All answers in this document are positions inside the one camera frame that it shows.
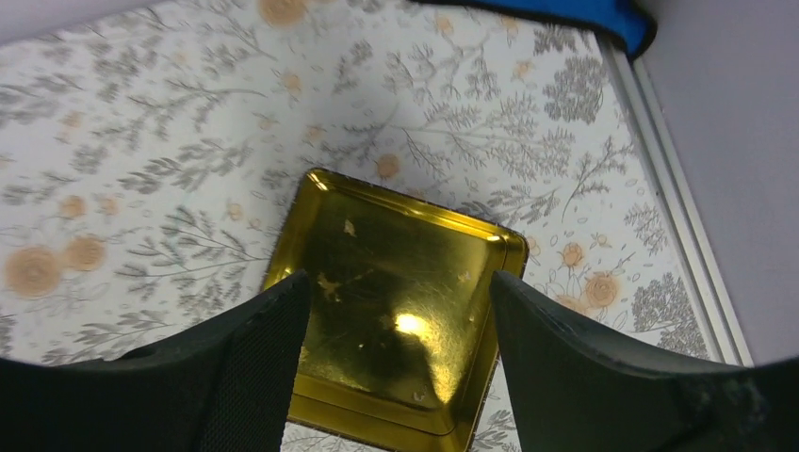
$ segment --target tablecloth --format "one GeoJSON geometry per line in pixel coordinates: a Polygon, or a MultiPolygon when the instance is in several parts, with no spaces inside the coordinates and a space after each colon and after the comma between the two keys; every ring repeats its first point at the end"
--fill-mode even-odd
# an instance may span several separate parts
{"type": "MultiPolygon", "coordinates": [[[[13,43],[0,354],[112,359],[252,297],[324,167],[513,228],[526,282],[707,356],[634,138],[593,35],[466,8],[189,0],[13,43]]],[[[473,449],[519,450],[501,364],[473,449]]]]}

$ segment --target tray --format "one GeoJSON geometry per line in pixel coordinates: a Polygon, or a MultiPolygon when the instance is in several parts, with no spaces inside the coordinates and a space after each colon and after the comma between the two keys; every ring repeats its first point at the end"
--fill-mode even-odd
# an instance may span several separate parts
{"type": "Polygon", "coordinates": [[[324,169],[309,171],[269,265],[315,282],[289,419],[407,452],[469,447],[497,359],[495,270],[524,237],[324,169]]]}

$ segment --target table surface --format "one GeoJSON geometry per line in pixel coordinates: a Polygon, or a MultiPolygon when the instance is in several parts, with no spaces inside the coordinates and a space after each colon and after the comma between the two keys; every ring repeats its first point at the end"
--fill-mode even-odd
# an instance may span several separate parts
{"type": "MultiPolygon", "coordinates": [[[[593,35],[275,5],[166,3],[0,49],[0,354],[112,359],[249,299],[324,167],[511,227],[526,282],[707,356],[593,35]]],[[[501,365],[473,447],[519,450],[501,365]]],[[[368,449],[285,431],[286,451],[368,449]]]]}

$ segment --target floral tablecloth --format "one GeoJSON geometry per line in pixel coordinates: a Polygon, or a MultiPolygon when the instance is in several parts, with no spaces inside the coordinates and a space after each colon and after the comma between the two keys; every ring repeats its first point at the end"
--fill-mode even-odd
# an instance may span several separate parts
{"type": "MultiPolygon", "coordinates": [[[[250,298],[317,166],[514,228],[525,281],[707,354],[590,34],[400,0],[166,3],[1,49],[0,143],[6,357],[110,359],[250,298]]],[[[500,366],[473,447],[517,442],[500,366]]]]}

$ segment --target tray rim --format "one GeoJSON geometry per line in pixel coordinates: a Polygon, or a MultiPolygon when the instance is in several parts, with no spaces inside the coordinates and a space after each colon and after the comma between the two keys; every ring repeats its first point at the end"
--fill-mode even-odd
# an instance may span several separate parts
{"type": "MultiPolygon", "coordinates": [[[[438,219],[433,221],[434,224],[447,227],[446,224],[442,223],[457,223],[461,230],[471,230],[464,231],[465,234],[480,236],[480,234],[475,233],[488,233],[488,230],[491,230],[491,236],[497,236],[504,245],[503,260],[501,267],[498,269],[510,271],[519,277],[524,274],[530,249],[527,239],[522,234],[491,221],[474,218],[447,207],[399,193],[390,188],[377,186],[370,182],[323,168],[310,169],[301,178],[295,192],[294,202],[285,217],[281,234],[289,224],[291,213],[294,211],[295,204],[302,192],[314,188],[328,191],[327,184],[335,186],[342,193],[356,196],[366,202],[374,202],[398,212],[407,212],[410,209],[417,217],[424,216],[426,219],[438,219]],[[358,191],[352,189],[349,185],[363,185],[366,189],[358,191]],[[385,196],[374,196],[372,192],[382,192],[385,196]]],[[[294,241],[284,243],[281,238],[278,238],[264,278],[264,289],[290,274],[284,271],[274,274],[276,271],[274,263],[285,257],[295,243],[294,241]]],[[[487,392],[497,368],[499,350],[496,325],[494,323],[494,310],[491,306],[491,300],[489,299],[489,312],[482,326],[478,341],[479,346],[466,372],[468,380],[474,379],[476,374],[478,374],[475,370],[476,365],[483,364],[483,367],[485,367],[486,363],[490,363],[490,366],[488,369],[482,369],[479,373],[479,375],[486,376],[483,384],[478,384],[475,387],[475,385],[469,385],[468,382],[465,385],[465,393],[462,395],[461,400],[454,404],[452,416],[454,425],[449,432],[436,434],[424,431],[297,393],[292,393],[288,420],[310,428],[342,435],[362,444],[388,447],[394,450],[413,452],[462,452],[468,450],[474,439],[475,429],[480,420],[487,392]],[[473,397],[473,400],[465,400],[468,396],[473,397]],[[471,402],[473,409],[465,410],[469,408],[467,406],[469,402],[471,402]],[[365,435],[360,433],[363,431],[372,432],[372,434],[365,435]]]]}

